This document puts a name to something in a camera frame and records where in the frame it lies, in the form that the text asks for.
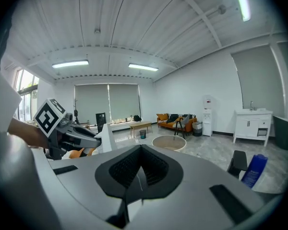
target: window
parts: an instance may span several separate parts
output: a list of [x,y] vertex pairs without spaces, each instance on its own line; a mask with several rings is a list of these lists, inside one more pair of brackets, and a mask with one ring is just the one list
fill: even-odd
[[90,84],[75,86],[80,123],[96,124],[96,114],[105,113],[106,122],[126,123],[141,116],[139,87],[136,84]]
[[21,96],[21,102],[15,112],[20,121],[32,120],[37,112],[37,87],[39,78],[26,70],[19,70],[16,74],[14,88]]
[[30,72],[26,70],[19,70],[16,74],[16,81],[14,89],[16,91],[24,90],[28,87],[38,85],[39,78],[32,75]]

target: fluorescent light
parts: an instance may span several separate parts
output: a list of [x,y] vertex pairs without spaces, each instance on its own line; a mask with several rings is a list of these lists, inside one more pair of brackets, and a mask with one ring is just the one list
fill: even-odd
[[137,69],[143,69],[143,70],[150,70],[150,71],[158,71],[158,68],[154,67],[147,67],[147,66],[142,66],[142,65],[137,65],[137,64],[129,64],[130,68],[137,68]]
[[248,21],[251,18],[251,11],[248,0],[239,0],[240,10],[243,21]]
[[78,60],[78,61],[53,64],[52,67],[60,68],[60,67],[86,66],[86,65],[88,65],[88,60]]

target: round table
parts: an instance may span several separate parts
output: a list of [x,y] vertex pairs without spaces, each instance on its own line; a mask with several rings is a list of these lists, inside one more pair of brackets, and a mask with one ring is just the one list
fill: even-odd
[[182,150],[187,144],[186,140],[179,136],[159,136],[153,139],[152,143],[153,146],[172,151]]

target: ceiling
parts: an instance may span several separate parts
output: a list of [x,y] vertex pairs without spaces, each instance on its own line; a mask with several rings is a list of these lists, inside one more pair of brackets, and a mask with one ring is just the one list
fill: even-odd
[[[238,0],[20,0],[3,62],[50,82],[86,76],[156,81],[228,45],[284,31],[267,0],[249,3],[252,17],[243,22]],[[89,66],[51,66],[78,59]],[[159,71],[140,72],[129,63]]]

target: faucet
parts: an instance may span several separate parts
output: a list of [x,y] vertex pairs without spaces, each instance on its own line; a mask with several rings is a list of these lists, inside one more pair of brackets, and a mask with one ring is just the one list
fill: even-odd
[[253,110],[255,110],[255,108],[254,108],[254,107],[252,107],[252,105],[253,105],[253,101],[251,101],[251,107],[250,107],[250,111],[253,111]]

